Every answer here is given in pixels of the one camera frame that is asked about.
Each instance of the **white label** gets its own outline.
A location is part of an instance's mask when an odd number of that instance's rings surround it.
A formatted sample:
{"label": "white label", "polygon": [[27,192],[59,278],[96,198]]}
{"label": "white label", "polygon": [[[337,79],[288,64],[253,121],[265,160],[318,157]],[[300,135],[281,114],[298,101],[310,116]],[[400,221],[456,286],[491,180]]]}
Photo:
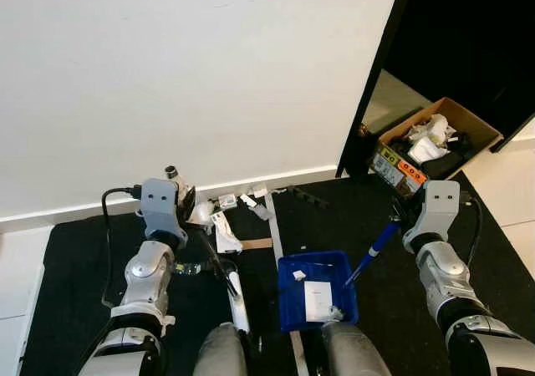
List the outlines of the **white label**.
{"label": "white label", "polygon": [[330,282],[304,282],[304,308],[307,322],[327,322],[333,306]]}
{"label": "white label", "polygon": [[397,186],[403,180],[403,173],[391,165],[387,159],[381,155],[374,157],[374,169],[381,174],[391,185]]}
{"label": "white label", "polygon": [[416,181],[414,181],[410,177],[407,177],[406,182],[407,182],[407,186],[412,192],[418,191],[421,187],[421,184],[418,184]]}

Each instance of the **yellow warning label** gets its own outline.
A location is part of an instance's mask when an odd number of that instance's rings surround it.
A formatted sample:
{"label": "yellow warning label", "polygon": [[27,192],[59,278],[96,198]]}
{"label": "yellow warning label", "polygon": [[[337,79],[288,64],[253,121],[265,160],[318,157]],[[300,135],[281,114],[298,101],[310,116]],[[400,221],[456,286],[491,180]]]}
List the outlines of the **yellow warning label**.
{"label": "yellow warning label", "polygon": [[392,165],[397,165],[398,162],[400,161],[400,158],[398,157],[398,155],[394,153],[392,150],[388,149],[387,147],[382,149],[381,156],[387,159],[388,162]]}

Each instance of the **black floor mat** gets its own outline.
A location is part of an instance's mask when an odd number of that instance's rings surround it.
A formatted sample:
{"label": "black floor mat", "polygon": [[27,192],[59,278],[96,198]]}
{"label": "black floor mat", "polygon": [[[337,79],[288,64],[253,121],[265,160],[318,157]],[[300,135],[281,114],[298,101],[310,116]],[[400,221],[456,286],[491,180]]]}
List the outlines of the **black floor mat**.
{"label": "black floor mat", "polygon": [[[475,194],[463,174],[455,180]],[[356,266],[388,224],[391,190],[376,176],[303,185],[330,202],[326,210],[288,194],[274,196],[284,254],[339,249]],[[462,258],[475,230],[475,212],[463,208],[450,229]],[[471,267],[477,296],[512,330],[535,342],[535,283],[517,253],[483,206],[481,242]],[[400,236],[363,274],[357,289],[359,327],[375,344],[394,376],[449,375],[440,330],[427,312],[425,293]],[[318,332],[302,333],[308,371],[324,367]]]}
{"label": "black floor mat", "polygon": [[[461,188],[473,192],[463,175]],[[335,180],[303,188],[330,202],[320,209],[289,194],[275,195],[285,254],[331,249],[346,251],[356,265],[388,222],[390,190],[375,176]],[[242,239],[269,236],[268,224],[241,206],[227,213]],[[463,209],[450,233],[461,256],[474,231],[474,213]],[[133,215],[114,216],[114,285],[116,302],[125,287],[123,270],[143,241],[142,222]],[[82,352],[108,319],[99,304],[104,284],[104,225],[101,217],[58,225],[45,254],[45,273],[28,340],[22,375],[70,375]],[[183,262],[204,257],[194,239],[179,253]],[[277,281],[273,251],[262,249],[233,256],[246,296],[253,332],[262,335],[263,354],[249,374],[293,375],[293,353],[287,334],[279,332]],[[393,375],[447,375],[442,336],[426,311],[414,256],[400,239],[392,241],[359,282],[359,326],[375,343]],[[484,208],[483,233],[472,268],[479,298],[513,330],[535,340],[535,285]],[[189,375],[209,331],[231,319],[227,292],[209,274],[174,277],[169,313],[177,325],[168,328],[169,375]],[[309,371],[322,364],[317,333],[302,333]]]}

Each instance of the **plastic debris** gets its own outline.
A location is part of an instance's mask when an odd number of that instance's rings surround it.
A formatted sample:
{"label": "plastic debris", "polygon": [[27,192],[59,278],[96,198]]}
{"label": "plastic debris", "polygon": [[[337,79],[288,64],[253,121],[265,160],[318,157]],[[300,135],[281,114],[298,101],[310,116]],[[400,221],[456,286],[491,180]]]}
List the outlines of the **plastic debris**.
{"label": "plastic debris", "polygon": [[195,204],[188,222],[200,224],[202,226],[210,226],[212,224],[210,215],[214,211],[214,207],[215,205],[210,201],[203,201]]}
{"label": "plastic debris", "polygon": [[439,148],[432,140],[424,136],[412,145],[408,155],[412,160],[421,165],[424,161],[438,159],[449,152],[448,149]]}
{"label": "plastic debris", "polygon": [[254,206],[254,207],[250,207],[250,206],[249,206],[249,210],[250,210],[250,211],[254,211],[255,214],[256,214],[258,217],[260,217],[262,220],[264,220],[264,221],[265,221],[265,220],[269,220],[269,219],[271,219],[271,218],[274,216],[274,214],[273,214],[271,211],[269,211],[269,210],[266,208],[266,206],[264,206],[264,205],[262,205],[262,204],[260,204],[260,203],[258,203],[258,204],[257,204],[256,206]]}
{"label": "plastic debris", "polygon": [[254,194],[255,198],[262,198],[263,196],[268,194],[268,188],[266,187],[266,184],[258,184],[252,186],[252,193]]}
{"label": "plastic debris", "polygon": [[329,308],[329,321],[340,321],[344,319],[344,313],[336,306]]}
{"label": "plastic debris", "polygon": [[301,280],[305,279],[307,275],[303,273],[300,270],[297,270],[296,272],[293,272],[293,278],[295,278],[296,282],[300,282]]}
{"label": "plastic debris", "polygon": [[211,215],[211,220],[216,225],[217,253],[241,252],[242,243],[234,236],[227,218],[222,211]]}
{"label": "plastic debris", "polygon": [[254,199],[250,198],[249,196],[245,194],[241,194],[240,199],[242,200],[243,203],[245,203],[249,207],[254,207],[257,205],[257,202]]}
{"label": "plastic debris", "polygon": [[455,129],[448,125],[448,120],[442,114],[433,114],[426,124],[413,125],[406,137],[415,144],[419,140],[427,137],[435,145],[445,147],[450,136],[455,133]]}
{"label": "plastic debris", "polygon": [[217,200],[219,201],[219,207],[222,211],[237,207],[237,200],[234,194],[219,196]]}

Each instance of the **baseboard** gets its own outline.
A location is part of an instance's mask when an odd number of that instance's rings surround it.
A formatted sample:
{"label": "baseboard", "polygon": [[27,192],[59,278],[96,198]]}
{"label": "baseboard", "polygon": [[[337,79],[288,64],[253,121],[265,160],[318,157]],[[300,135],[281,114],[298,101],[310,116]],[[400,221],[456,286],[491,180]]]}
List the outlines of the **baseboard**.
{"label": "baseboard", "polygon": [[[198,186],[196,190],[203,193],[206,198],[214,198],[221,195],[235,193],[241,195],[247,193],[253,185],[265,183],[268,189],[282,188],[287,185],[308,184],[310,182],[319,182],[332,180],[336,172],[336,165],[326,165],[323,167],[314,167],[286,173],[277,173],[244,180],[236,180],[223,184]],[[138,201],[130,198],[110,200],[108,203],[111,214],[119,215],[131,213],[137,209]],[[91,216],[102,214],[100,203],[89,203],[87,205],[70,206],[51,211],[38,211],[19,216],[10,216],[0,218],[0,233],[10,231],[27,230],[28,228],[37,228],[44,226],[54,226],[67,221],[83,220]]]}

